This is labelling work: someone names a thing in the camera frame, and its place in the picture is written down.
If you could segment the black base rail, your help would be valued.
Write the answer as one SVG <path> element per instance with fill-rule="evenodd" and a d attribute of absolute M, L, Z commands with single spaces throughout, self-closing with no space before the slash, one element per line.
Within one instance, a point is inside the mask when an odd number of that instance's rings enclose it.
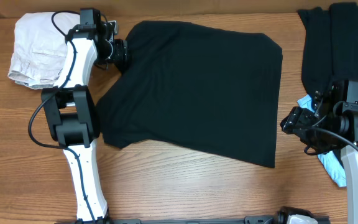
<path fill-rule="evenodd" d="M 273 216 L 248 216 L 235 219 L 198 219 L 198 220 L 139 220 L 139 219 L 122 219 L 122 220 L 97 220 L 97 224 L 273 224 Z"/>

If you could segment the grey folded garment under trousers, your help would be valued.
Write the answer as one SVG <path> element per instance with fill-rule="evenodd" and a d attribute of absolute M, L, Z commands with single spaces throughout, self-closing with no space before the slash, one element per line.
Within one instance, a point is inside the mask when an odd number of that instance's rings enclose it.
<path fill-rule="evenodd" d="M 20 82 L 20 81 L 15 81 L 16 84 L 18 85 L 22 85 L 22 86 L 26 86 L 27 88 L 33 89 L 33 90 L 41 90 L 44 88 L 52 88 L 53 84 L 31 84 L 31 83 L 26 83 L 26 82 Z"/>

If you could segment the beige folded trousers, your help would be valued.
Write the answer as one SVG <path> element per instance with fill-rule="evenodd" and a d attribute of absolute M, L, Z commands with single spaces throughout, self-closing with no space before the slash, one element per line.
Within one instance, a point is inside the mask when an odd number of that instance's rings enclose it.
<path fill-rule="evenodd" d="M 67 56 L 64 35 L 80 23 L 74 13 L 24 14 L 15 24 L 14 51 L 7 77 L 31 84 L 55 84 Z"/>

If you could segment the black t-shirt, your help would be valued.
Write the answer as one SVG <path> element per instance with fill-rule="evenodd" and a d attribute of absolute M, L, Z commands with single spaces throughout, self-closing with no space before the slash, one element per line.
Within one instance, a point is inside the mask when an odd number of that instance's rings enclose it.
<path fill-rule="evenodd" d="M 96 107 L 104 142 L 164 141 L 274 167 L 282 48 L 261 33 L 143 21 Z"/>

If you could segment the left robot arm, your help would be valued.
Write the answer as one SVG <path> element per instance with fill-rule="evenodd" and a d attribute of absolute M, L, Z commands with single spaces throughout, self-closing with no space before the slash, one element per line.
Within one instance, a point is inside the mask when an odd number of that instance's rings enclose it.
<path fill-rule="evenodd" d="M 78 12 L 80 23 L 63 37 L 68 47 L 62 73 L 55 86 L 42 90 L 40 109 L 45 111 L 51 137 L 70 166 L 75 188 L 76 223 L 110 223 L 96 162 L 100 124 L 88 88 L 94 65 L 129 66 L 127 42 L 116 39 L 118 25 L 94 8 Z"/>

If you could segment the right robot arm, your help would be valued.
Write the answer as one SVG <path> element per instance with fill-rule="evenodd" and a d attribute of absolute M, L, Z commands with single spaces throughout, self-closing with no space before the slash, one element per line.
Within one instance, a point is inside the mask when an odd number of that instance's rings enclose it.
<path fill-rule="evenodd" d="M 358 223 L 358 81 L 333 83 L 316 93 L 313 110 L 294 107 L 280 124 L 306 144 L 309 156 L 339 150 L 346 174 L 348 223 Z"/>

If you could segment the black knit garment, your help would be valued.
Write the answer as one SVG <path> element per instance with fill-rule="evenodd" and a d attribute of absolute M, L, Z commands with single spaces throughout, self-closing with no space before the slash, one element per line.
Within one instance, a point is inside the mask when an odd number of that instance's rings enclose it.
<path fill-rule="evenodd" d="M 358 4 L 299 9 L 298 15 L 306 30 L 301 68 L 306 93 L 314 97 L 336 81 L 358 81 Z"/>

